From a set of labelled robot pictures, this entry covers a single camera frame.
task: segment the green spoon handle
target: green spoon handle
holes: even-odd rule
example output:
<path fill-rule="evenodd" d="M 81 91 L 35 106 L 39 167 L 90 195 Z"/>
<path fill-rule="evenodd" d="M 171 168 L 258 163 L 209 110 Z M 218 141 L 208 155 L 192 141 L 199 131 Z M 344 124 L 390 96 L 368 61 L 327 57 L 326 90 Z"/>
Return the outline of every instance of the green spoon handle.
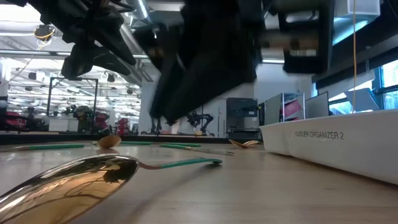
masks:
<path fill-rule="evenodd" d="M 199 158 L 187 159 L 187 160 L 182 160 L 182 161 L 177 161 L 177 162 L 170 162 L 170 163 L 166 163 L 166 164 L 160 164 L 158 166 L 160 166 L 161 169 L 167 169 L 167 168 L 197 164 L 197 163 L 202 163 L 202 162 L 212 162 L 214 164 L 223 163 L 223 161 L 221 159 L 208 159 L 208 158 L 199 157 Z"/>

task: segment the wooden table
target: wooden table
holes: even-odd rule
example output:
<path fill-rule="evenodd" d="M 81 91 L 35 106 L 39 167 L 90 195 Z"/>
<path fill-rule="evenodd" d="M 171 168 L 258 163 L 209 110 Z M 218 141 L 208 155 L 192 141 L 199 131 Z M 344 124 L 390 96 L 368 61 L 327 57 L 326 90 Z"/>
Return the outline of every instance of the wooden table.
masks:
<path fill-rule="evenodd" d="M 120 146 L 148 164 L 215 157 L 222 166 L 196 164 L 139 169 L 126 186 L 72 223 L 398 223 L 398 187 L 325 166 L 235 149 L 234 157 L 158 146 Z M 0 153 L 0 193 L 96 148 Z"/>

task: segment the computer monitor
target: computer monitor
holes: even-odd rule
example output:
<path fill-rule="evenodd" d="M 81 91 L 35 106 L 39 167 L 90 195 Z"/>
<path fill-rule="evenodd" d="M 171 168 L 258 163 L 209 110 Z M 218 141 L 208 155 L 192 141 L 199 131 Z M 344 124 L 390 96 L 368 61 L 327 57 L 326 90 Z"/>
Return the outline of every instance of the computer monitor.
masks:
<path fill-rule="evenodd" d="M 305 119 L 329 116 L 329 94 L 324 92 L 305 101 Z"/>
<path fill-rule="evenodd" d="M 282 94 L 278 94 L 266 101 L 265 125 L 280 122 L 280 106 L 282 104 Z"/>

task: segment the green handle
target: green handle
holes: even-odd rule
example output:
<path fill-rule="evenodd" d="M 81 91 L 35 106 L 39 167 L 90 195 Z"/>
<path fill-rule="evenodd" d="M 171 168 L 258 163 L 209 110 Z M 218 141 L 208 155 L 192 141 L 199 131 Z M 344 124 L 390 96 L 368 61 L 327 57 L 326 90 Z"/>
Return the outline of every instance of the green handle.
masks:
<path fill-rule="evenodd" d="M 29 146 L 30 150 L 43 150 L 43 149 L 70 149 L 84 147 L 84 144 L 60 144 L 60 145 L 44 145 L 44 146 Z"/>
<path fill-rule="evenodd" d="M 179 146 L 176 144 L 160 144 L 160 147 L 167 147 L 167 148 L 171 148 L 171 149 L 187 149 L 186 146 Z"/>
<path fill-rule="evenodd" d="M 167 169 L 167 168 L 197 164 L 197 163 L 202 163 L 202 162 L 212 162 L 214 164 L 222 164 L 223 163 L 223 161 L 221 159 L 207 159 L 207 158 L 199 157 L 199 158 L 193 158 L 193 159 L 187 159 L 187 160 L 183 160 L 183 161 L 162 164 L 162 165 L 160 165 L 160 168 Z"/>
<path fill-rule="evenodd" d="M 200 144 L 194 143 L 167 143 L 174 146 L 200 147 Z"/>
<path fill-rule="evenodd" d="M 150 146 L 151 142 L 131 142 L 131 141 L 122 141 L 120 145 L 128 145 L 128 146 Z"/>

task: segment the pillar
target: pillar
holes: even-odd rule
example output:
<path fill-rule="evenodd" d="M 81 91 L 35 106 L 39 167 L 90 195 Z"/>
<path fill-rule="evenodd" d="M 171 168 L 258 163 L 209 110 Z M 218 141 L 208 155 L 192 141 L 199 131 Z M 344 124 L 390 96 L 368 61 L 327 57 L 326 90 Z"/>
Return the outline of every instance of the pillar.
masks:
<path fill-rule="evenodd" d="M 8 81 L 11 76 L 11 68 L 7 60 L 0 60 L 0 130 L 4 130 L 7 112 Z"/>

